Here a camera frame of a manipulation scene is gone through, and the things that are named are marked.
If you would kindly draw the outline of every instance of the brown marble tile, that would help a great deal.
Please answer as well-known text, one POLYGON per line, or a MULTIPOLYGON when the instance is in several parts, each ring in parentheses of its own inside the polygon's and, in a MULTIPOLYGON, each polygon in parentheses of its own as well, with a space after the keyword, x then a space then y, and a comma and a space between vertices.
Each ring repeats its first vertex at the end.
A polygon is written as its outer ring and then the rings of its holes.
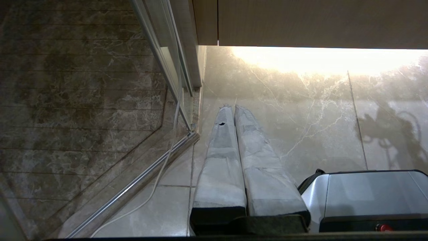
POLYGON ((3 173, 15 198, 70 200, 97 177, 41 173, 3 173))
POLYGON ((106 90, 104 108, 152 109, 152 91, 106 90))
POLYGON ((25 1, 23 10, 132 10, 127 0, 44 0, 44 1, 25 1))
POLYGON ((73 228, 83 222, 89 215, 103 205, 106 202, 106 199, 110 199, 122 188, 120 185, 119 187, 112 186, 113 182, 126 185, 129 183, 130 178, 134 178, 133 176, 128 175, 128 172, 126 171, 131 164, 141 160, 141 163, 138 165, 140 172, 145 166, 151 164, 150 161, 152 160, 149 161, 147 155, 156 155, 152 152, 152 147, 154 145, 161 145, 163 143, 163 138, 170 131, 171 128, 160 128, 158 131, 153 133, 153 135, 149 136, 145 141, 140 143, 135 149, 123 157, 117 164, 108 169, 108 171, 100 176, 97 181, 93 182, 81 194, 71 200, 56 215, 52 216, 50 220, 44 223, 43 229, 54 230, 66 221, 66 224, 63 226, 64 229, 61 231, 57 230, 55 233, 70 232, 73 228))
POLYGON ((30 108, 23 112, 31 113, 34 127, 150 130, 156 121, 150 110, 30 108))
POLYGON ((138 24, 132 10, 123 11, 33 11, 20 13, 20 24, 138 24))
POLYGON ((150 110, 150 124, 152 130, 156 130, 157 128, 162 126, 162 117, 163 110, 150 110))
POLYGON ((18 25, 4 39, 144 39, 140 25, 18 25))
POLYGON ((165 90, 166 82, 162 73, 153 73, 152 75, 152 90, 165 90))
POLYGON ((0 70, 158 72, 153 56, 4 55, 0 70))
POLYGON ((0 148, 127 152, 151 131, 9 127, 0 148))
POLYGON ((0 107, 0 125, 4 128, 6 126, 32 127, 34 121, 27 107, 0 107))
POLYGON ((0 71, 0 77, 2 77, 0 87, 151 90, 153 79, 157 78, 158 74, 147 72, 0 71))
POLYGON ((151 91, 152 110, 162 110, 163 103, 165 102, 165 91, 154 90, 151 91))
POLYGON ((0 88, 0 106, 31 106, 34 90, 0 88))
POLYGON ((22 39, 7 41, 0 54, 153 55, 144 39, 22 39))
POLYGON ((46 199, 16 199, 16 201, 27 215, 27 218, 36 222, 43 222, 69 202, 65 200, 46 199))
POLYGON ((0 171, 101 175, 123 156, 118 152, 3 149, 0 171))

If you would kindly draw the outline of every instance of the shower enclosure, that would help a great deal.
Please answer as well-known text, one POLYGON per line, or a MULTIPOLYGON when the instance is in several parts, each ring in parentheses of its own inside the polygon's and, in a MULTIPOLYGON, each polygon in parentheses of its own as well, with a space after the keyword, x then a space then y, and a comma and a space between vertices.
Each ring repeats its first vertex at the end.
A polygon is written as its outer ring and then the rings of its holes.
POLYGON ((13 235, 90 236, 173 142, 172 160, 197 139, 168 0, 19 2, 1 43, 0 201, 13 235))

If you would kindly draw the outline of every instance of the floor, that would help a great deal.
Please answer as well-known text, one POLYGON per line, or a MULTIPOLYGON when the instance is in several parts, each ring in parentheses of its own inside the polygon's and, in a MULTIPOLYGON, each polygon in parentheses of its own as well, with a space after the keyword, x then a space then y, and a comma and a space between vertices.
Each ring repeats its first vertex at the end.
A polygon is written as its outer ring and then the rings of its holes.
POLYGON ((42 238, 161 126, 166 84, 129 1, 20 2, 0 39, 0 188, 42 238))
POLYGON ((428 173, 427 82, 425 51, 208 47, 201 139, 166 171, 146 206, 97 237, 188 234, 194 188, 223 104, 253 112, 298 183, 317 168, 428 173))

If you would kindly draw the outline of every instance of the gray wrapping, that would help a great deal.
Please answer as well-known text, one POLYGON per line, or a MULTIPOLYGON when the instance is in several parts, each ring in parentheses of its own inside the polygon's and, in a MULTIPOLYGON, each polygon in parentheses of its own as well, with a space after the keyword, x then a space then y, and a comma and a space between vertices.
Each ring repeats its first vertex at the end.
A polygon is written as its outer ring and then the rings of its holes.
POLYGON ((254 115, 236 105, 236 134, 250 216, 306 211, 295 181, 282 167, 254 115))
POLYGON ((196 186, 194 208, 246 207, 232 107, 217 114, 207 155, 196 186))

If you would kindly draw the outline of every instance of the wrapped package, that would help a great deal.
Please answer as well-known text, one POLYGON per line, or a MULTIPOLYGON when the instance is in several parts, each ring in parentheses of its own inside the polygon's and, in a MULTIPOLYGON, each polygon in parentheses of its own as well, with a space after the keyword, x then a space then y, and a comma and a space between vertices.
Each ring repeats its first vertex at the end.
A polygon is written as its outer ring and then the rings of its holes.
POLYGON ((246 205, 232 107, 225 105, 217 114, 196 186, 191 228, 197 235, 222 234, 230 221, 246 215, 246 205))
POLYGON ((309 215, 295 181, 282 167, 254 115, 236 105, 235 125, 247 190, 248 214, 309 215))

